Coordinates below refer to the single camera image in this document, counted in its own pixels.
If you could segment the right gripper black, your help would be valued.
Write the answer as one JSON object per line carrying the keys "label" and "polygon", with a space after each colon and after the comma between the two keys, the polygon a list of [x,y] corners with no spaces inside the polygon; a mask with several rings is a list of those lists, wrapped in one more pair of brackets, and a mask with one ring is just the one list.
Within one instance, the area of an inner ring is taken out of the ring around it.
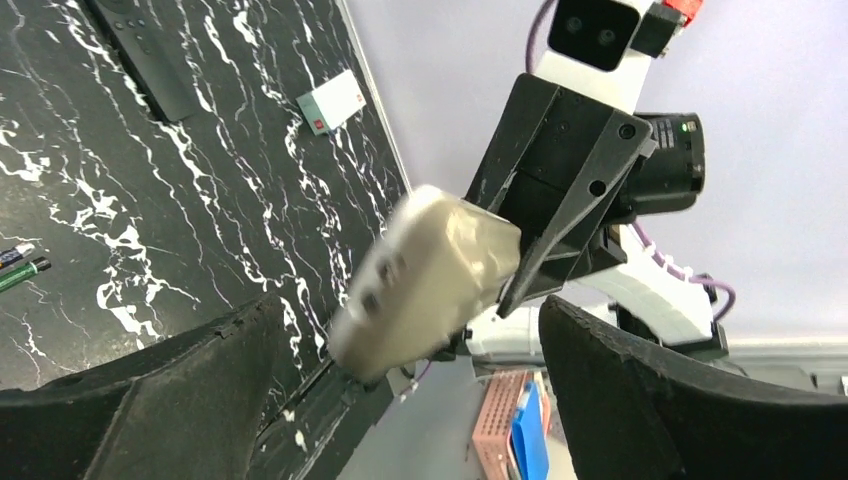
{"label": "right gripper black", "polygon": [[605,215],[633,222],[695,204],[706,180],[700,117],[636,116],[530,74],[517,77],[465,195],[522,231],[521,263],[498,316],[560,290]]}

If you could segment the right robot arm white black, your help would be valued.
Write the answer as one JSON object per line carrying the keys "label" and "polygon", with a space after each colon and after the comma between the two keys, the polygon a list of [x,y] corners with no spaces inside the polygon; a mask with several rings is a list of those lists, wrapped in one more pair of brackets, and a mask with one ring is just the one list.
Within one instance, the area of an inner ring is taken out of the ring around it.
{"label": "right robot arm white black", "polygon": [[692,207],[705,179],[696,114],[630,114],[520,75],[466,193],[521,232],[498,314],[513,319],[575,281],[610,298],[622,330],[698,360],[724,357],[725,285],[678,266],[637,225]]}

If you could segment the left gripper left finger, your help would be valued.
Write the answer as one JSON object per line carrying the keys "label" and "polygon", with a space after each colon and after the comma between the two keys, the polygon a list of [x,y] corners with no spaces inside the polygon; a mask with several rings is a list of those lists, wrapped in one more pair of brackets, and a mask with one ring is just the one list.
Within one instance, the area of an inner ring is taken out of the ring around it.
{"label": "left gripper left finger", "polygon": [[5,479],[243,479],[282,343],[263,296],[103,365],[1,394]]}

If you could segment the black remote control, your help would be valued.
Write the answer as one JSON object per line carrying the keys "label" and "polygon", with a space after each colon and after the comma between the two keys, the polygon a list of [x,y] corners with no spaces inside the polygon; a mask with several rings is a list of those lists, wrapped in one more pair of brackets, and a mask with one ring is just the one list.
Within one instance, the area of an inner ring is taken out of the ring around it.
{"label": "black remote control", "polygon": [[156,29],[134,2],[85,0],[84,4],[156,120],[174,124],[196,112],[197,103],[158,42]]}

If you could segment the white remote control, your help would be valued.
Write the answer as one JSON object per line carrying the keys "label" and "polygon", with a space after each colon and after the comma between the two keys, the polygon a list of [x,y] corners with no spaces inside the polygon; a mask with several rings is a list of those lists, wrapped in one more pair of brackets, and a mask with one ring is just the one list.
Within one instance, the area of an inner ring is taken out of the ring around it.
{"label": "white remote control", "polygon": [[363,383],[430,356],[498,300],[520,229],[432,185],[395,205],[334,313],[327,349]]}

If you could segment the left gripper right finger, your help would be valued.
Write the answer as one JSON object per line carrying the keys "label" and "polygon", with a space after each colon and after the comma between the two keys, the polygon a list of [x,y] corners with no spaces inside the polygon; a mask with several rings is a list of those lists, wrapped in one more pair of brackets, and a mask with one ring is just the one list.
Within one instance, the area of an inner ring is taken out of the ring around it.
{"label": "left gripper right finger", "polygon": [[843,479],[847,401],[698,362],[562,298],[539,336],[580,479]]}

